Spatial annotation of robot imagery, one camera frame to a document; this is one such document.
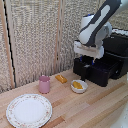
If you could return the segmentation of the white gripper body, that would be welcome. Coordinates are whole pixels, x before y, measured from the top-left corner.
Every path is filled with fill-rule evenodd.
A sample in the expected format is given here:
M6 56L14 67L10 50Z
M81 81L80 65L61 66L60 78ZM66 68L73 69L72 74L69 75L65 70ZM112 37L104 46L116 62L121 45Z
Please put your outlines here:
M100 47L99 49L97 49L95 47L86 47L82 45L79 41L75 41L74 52L82 55L86 55L89 57L93 57L94 59L100 59L104 55L104 48Z

